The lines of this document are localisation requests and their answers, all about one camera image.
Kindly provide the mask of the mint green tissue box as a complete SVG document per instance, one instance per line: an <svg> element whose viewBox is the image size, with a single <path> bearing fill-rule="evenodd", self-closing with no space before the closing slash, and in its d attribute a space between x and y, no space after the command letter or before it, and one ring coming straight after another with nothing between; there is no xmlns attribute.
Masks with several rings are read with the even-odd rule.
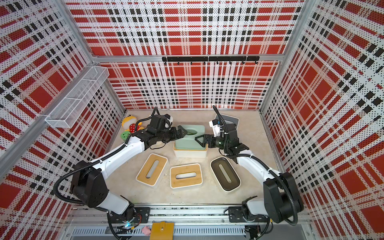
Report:
<svg viewBox="0 0 384 240"><path fill-rule="evenodd" d="M195 140L195 137L205 134L203 125L182 125L187 134L175 141L175 148L178 150L203 150L204 148Z"/></svg>

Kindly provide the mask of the large white box bamboo lid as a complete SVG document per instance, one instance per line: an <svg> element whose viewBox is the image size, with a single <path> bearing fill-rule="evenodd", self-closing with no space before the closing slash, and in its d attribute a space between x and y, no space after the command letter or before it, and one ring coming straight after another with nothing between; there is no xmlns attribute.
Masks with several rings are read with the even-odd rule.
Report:
<svg viewBox="0 0 384 240"><path fill-rule="evenodd" d="M208 147L202 148L195 141L175 142L173 151L177 158L206 158Z"/></svg>

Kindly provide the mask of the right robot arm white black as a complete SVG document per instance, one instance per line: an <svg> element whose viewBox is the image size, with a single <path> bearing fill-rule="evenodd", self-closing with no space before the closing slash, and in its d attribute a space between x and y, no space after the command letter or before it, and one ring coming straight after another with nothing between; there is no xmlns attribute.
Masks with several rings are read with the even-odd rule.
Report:
<svg viewBox="0 0 384 240"><path fill-rule="evenodd" d="M257 215L264 215L275 223L285 221L297 225L298 213L304 210L304 204L294 177L274 170L257 158L249 147L241 143L235 125L220 123L216 120L210 122L214 133L197 136L195 141L202 147L223 150L227 158L245 168L263 186L261 198L251 197L243 201L243 218L251 221Z"/></svg>

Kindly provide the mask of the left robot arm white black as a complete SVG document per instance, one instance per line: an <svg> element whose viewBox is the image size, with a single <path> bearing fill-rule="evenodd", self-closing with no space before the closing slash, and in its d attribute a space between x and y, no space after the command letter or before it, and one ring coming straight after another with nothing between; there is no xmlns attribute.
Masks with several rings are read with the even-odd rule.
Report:
<svg viewBox="0 0 384 240"><path fill-rule="evenodd" d="M79 162L73 171L60 177L53 187L55 196L68 203L108 211L124 222L132 221L136 217L134 204L110 192L106 179L128 160L158 142L167 144L188 133L182 126L174 127L173 118L168 114L160 115L157 108L147 121L150 123L146 128L129 134L119 147L88 163Z"/></svg>

